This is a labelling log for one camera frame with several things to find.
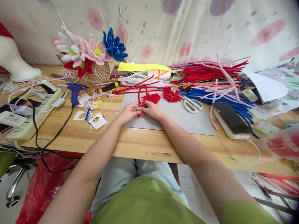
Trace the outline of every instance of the wooden basket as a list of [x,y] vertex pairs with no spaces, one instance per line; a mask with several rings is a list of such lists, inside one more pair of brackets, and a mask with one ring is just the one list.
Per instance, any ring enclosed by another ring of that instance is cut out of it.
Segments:
[[92,83],[102,83],[109,79],[112,70],[115,68],[116,61],[113,59],[110,62],[105,62],[104,65],[97,65],[93,62],[91,66],[93,69],[93,74],[85,73],[82,77],[83,80]]

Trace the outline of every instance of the floral fabric backdrop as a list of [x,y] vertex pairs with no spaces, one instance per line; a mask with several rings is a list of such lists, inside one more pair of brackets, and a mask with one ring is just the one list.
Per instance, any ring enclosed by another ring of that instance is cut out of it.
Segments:
[[[299,55],[295,0],[53,0],[66,28],[97,40],[112,27],[121,41],[124,18],[128,60],[174,65],[189,60],[250,56],[253,72]],[[52,49],[62,22],[52,0],[1,0],[0,22],[29,63],[60,64]]]

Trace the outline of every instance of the white tile floor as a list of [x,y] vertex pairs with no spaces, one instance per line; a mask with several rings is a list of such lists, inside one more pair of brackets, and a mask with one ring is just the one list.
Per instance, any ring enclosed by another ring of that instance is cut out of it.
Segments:
[[[231,170],[235,178],[242,184],[242,186],[249,192],[253,197],[267,200],[267,197],[263,194],[260,187],[251,179],[254,178],[262,183],[266,188],[280,192],[274,188],[271,184],[260,178],[258,175],[253,174],[252,172]],[[206,223],[219,223],[216,218],[216,215],[204,194],[202,188],[200,187],[199,182],[197,181],[193,171],[188,165],[178,164],[178,174],[181,184],[181,189],[185,194],[187,201],[189,202],[189,207],[191,210],[200,217]],[[279,197],[273,197],[275,202],[279,205],[285,206]],[[290,206],[294,209],[296,202],[290,201]],[[262,205],[270,214],[272,214],[280,223],[284,223],[278,212],[268,206]],[[286,220],[289,221],[291,216],[283,213],[286,217]]]
[[[34,172],[34,169],[31,169],[28,171],[29,176],[26,174],[22,178],[20,184],[18,185],[16,192],[19,193],[20,201],[12,208],[6,208],[6,192],[8,187],[13,182],[14,178],[17,175],[17,172],[11,174],[9,177],[8,175],[4,175],[0,182],[0,217],[1,217],[1,223],[5,224],[14,224],[19,216],[19,212],[22,207],[22,203],[24,201],[24,197],[26,194],[26,190],[28,188],[28,178],[32,176]],[[265,187],[268,189],[271,189],[273,191],[276,190],[271,184],[264,181],[262,178],[258,177],[257,175],[252,176],[253,173],[251,172],[245,172],[245,171],[237,171],[237,170],[231,170],[232,174],[235,176],[235,178],[243,185],[243,187],[254,197],[264,199],[266,200],[266,197],[264,196],[263,192],[259,188],[259,186],[251,179],[252,177],[257,179],[260,183],[262,183]],[[210,203],[207,200],[207,197],[205,196],[199,182],[195,178],[194,173],[187,165],[178,165],[178,174],[181,184],[181,189],[184,192],[184,194],[187,197],[187,200],[189,202],[189,207],[191,210],[199,216],[204,222],[206,223],[219,223],[213,209],[211,208]],[[274,200],[280,204],[283,205],[283,202],[280,200],[279,197],[273,197]],[[292,208],[295,208],[295,202],[291,200],[287,200],[290,203],[290,206]],[[263,208],[265,208],[269,213],[271,213],[280,223],[283,223],[280,215],[278,212],[270,207],[262,205]],[[287,217],[287,220],[290,219],[290,216],[287,214],[283,214]]]

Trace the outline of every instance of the wooden table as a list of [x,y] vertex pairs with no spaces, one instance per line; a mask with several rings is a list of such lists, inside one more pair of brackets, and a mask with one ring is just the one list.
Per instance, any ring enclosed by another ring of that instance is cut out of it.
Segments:
[[[52,73],[58,74],[63,68],[61,66],[50,66],[50,65],[32,65],[33,67],[39,68],[43,71],[43,74],[50,75]],[[65,84],[66,81],[59,80],[54,81],[52,84],[57,86],[58,84]],[[81,80],[79,83],[85,84],[90,88],[86,91],[88,94],[92,94],[95,87],[92,84]],[[7,95],[1,95],[1,101],[7,101]],[[71,111],[71,94],[69,93],[66,97],[66,102],[59,108],[55,108],[42,126],[39,128],[39,145],[45,146],[49,142],[58,130],[61,128],[65,120]],[[93,110],[93,113],[102,113],[108,123],[110,123],[117,115],[121,107],[123,95],[118,97],[118,100],[111,100],[107,104],[108,110],[105,109],[105,104],[98,104],[98,108]],[[209,105],[204,105],[206,112],[210,111]],[[73,115],[77,111],[84,110],[81,107],[75,107]],[[193,136],[203,143],[214,155],[228,168],[234,170],[247,170],[254,172],[263,172],[279,175],[296,176],[297,174],[288,166],[281,163],[277,158],[272,157],[263,150],[261,151],[261,158],[254,162],[239,162],[233,160],[252,160],[257,157],[256,148],[248,141],[243,140],[232,140],[229,139],[217,119],[213,115],[213,119],[219,130],[216,131],[217,136],[198,135]],[[267,119],[271,124],[284,128],[284,125],[289,122],[299,120],[299,111],[293,110],[285,114]],[[259,119],[255,118],[254,121],[258,124]],[[84,123],[82,120],[72,120],[66,124],[63,131],[57,137],[57,139],[48,147],[48,149],[70,151],[70,152],[81,152],[85,153],[89,147],[92,146],[102,132],[108,126],[105,125],[97,131],[89,133],[89,125]],[[35,146],[35,135],[31,140],[19,141],[19,145],[27,147]],[[260,140],[251,137],[250,138],[257,145],[260,144]],[[173,145],[164,131],[148,130],[139,128],[127,128],[122,127],[117,144],[113,151],[113,156],[143,159],[143,160],[155,160],[171,163],[182,163],[185,162],[177,154]]]

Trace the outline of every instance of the hand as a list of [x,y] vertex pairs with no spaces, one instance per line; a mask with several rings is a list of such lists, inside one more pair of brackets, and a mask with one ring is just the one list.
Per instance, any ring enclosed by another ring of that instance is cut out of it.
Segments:
[[121,124],[125,124],[126,122],[131,120],[133,117],[137,117],[138,114],[140,114],[141,116],[144,115],[144,113],[142,113],[142,111],[138,111],[137,108],[135,108],[135,106],[137,106],[137,105],[138,105],[138,102],[125,106],[124,109],[119,114],[119,116],[117,117],[117,120],[119,120],[121,122]]
[[157,105],[154,104],[153,102],[146,100],[144,102],[144,106],[145,107],[137,108],[137,110],[142,111],[157,120],[161,119],[164,116],[164,113],[162,111],[160,111],[159,108],[157,107]]

